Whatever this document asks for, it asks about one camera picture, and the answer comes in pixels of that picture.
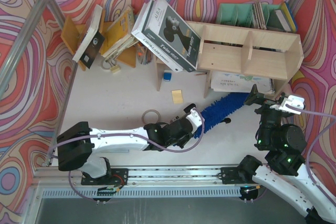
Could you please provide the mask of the blue fluffy duster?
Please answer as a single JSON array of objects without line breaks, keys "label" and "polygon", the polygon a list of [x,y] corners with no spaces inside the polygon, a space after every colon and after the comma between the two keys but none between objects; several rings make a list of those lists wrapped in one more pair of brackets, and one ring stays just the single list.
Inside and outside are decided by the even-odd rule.
[{"label": "blue fluffy duster", "polygon": [[222,120],[240,109],[248,97],[248,93],[232,92],[206,107],[201,115],[204,119],[204,133],[207,133]]}]

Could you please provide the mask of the white black utility knife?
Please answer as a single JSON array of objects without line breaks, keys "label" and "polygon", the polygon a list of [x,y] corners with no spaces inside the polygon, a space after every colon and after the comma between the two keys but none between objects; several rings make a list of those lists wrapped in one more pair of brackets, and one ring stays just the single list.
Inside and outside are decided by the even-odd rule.
[{"label": "white black utility knife", "polygon": [[224,122],[225,124],[228,124],[228,123],[231,122],[231,119],[230,119],[230,118],[225,118],[225,119],[223,119],[223,122]]}]

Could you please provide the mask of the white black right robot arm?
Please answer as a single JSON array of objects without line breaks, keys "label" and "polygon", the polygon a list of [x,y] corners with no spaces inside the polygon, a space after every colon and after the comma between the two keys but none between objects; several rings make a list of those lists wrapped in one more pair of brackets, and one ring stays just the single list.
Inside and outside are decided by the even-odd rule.
[{"label": "white black right robot arm", "polygon": [[309,167],[302,153],[307,147],[299,126],[282,124],[283,118],[305,112],[304,98],[282,93],[269,100],[252,86],[244,104],[259,104],[260,115],[255,147],[266,151],[266,164],[246,155],[239,163],[238,177],[243,182],[263,185],[300,212],[306,223],[335,223],[335,196],[326,189]]}]

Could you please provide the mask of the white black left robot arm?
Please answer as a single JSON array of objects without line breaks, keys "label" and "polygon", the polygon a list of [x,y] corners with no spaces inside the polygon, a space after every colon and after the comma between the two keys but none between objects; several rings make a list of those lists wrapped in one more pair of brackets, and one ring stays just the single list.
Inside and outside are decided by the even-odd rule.
[{"label": "white black left robot arm", "polygon": [[109,177],[110,164],[104,153],[121,150],[167,151],[179,147],[186,152],[186,143],[203,125],[191,114],[170,124],[150,123],[130,130],[101,130],[82,121],[57,137],[58,169],[62,172],[79,170],[93,179]]}]

